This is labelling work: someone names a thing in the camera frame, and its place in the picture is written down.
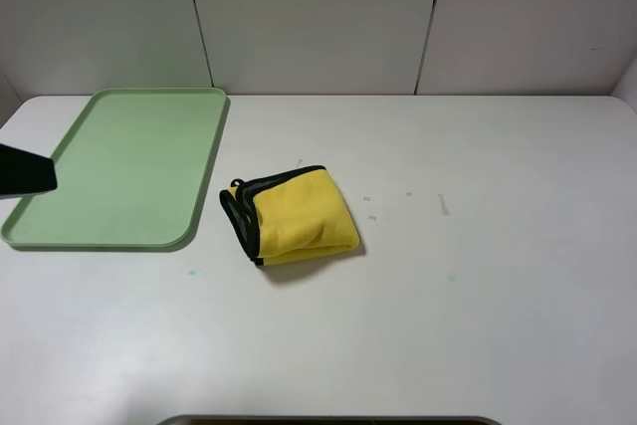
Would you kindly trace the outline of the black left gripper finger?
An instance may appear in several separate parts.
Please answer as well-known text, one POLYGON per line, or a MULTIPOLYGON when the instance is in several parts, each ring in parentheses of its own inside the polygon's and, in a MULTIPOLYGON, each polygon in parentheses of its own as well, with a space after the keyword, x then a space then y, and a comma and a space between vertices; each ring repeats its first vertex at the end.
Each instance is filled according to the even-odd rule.
POLYGON ((0 195, 2 199, 39 195, 56 190, 54 161, 29 151, 0 146, 0 195))

